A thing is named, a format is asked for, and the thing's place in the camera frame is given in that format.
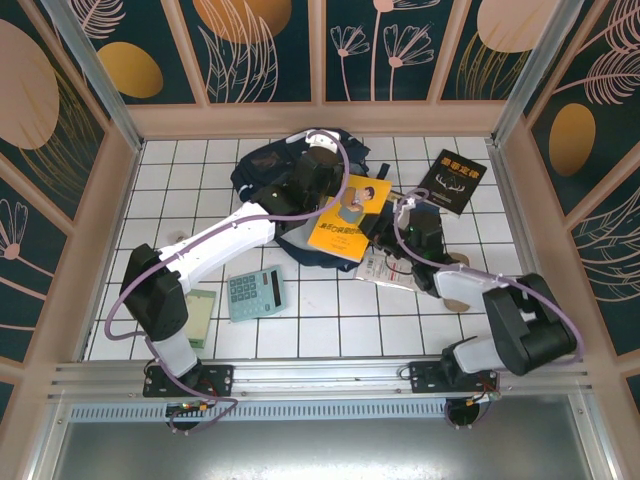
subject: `cartoon figure on book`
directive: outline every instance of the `cartoon figure on book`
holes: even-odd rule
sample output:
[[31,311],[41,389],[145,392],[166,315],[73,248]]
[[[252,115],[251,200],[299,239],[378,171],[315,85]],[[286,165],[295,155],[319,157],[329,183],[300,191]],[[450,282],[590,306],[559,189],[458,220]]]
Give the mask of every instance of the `cartoon figure on book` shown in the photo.
[[376,192],[373,187],[368,186],[356,189],[348,187],[340,199],[340,210],[338,216],[345,222],[354,225],[364,213],[364,204],[372,200]]

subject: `flower pattern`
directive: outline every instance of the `flower pattern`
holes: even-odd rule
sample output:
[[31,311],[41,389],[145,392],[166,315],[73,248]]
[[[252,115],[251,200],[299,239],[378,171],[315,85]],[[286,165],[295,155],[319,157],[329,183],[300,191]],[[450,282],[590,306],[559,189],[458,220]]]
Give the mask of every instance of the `flower pattern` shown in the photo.
[[429,27],[406,27],[398,37],[398,25],[384,29],[384,46],[391,68],[419,65],[433,60],[433,49],[428,49],[431,38]]
[[342,32],[341,27],[333,27],[331,29],[331,40],[333,40],[333,45],[341,57],[368,52],[370,45],[369,42],[366,42],[366,39],[362,27],[347,27],[344,32]]

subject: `gold circle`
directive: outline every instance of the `gold circle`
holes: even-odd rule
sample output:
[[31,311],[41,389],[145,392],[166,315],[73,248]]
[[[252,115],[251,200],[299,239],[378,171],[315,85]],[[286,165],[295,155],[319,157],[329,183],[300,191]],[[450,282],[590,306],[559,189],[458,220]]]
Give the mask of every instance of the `gold circle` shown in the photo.
[[257,43],[262,37],[249,38],[251,22],[245,2],[256,22],[262,18],[273,37],[289,23],[291,0],[193,0],[193,6],[205,25],[220,38],[232,43]]
[[536,46],[557,0],[483,0],[478,35],[496,52],[526,52]]
[[4,20],[0,45],[0,138],[18,148],[40,148],[58,124],[55,70],[29,35]]
[[596,121],[584,105],[570,103],[558,112],[549,136],[553,169],[563,177],[577,173],[585,164],[596,139]]
[[127,42],[113,42],[98,50],[98,57],[120,93],[149,98],[162,90],[160,67],[140,47]]

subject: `strap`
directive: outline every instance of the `strap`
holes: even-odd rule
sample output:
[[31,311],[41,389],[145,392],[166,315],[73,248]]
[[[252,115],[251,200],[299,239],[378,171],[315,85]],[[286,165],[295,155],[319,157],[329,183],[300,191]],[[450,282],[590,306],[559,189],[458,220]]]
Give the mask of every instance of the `strap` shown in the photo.
[[383,163],[382,165],[380,165],[380,171],[378,172],[378,176],[376,178],[378,180],[384,180],[385,178],[387,178],[389,168],[391,168],[391,165],[389,165],[388,163]]

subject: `green notebook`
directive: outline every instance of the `green notebook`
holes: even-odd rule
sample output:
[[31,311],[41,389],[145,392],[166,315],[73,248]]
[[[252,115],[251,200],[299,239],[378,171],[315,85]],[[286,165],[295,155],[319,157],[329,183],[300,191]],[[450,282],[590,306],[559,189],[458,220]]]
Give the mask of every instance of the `green notebook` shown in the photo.
[[193,348],[203,348],[207,339],[211,314],[216,304],[216,292],[191,290],[187,294],[189,319],[185,325],[187,338]]

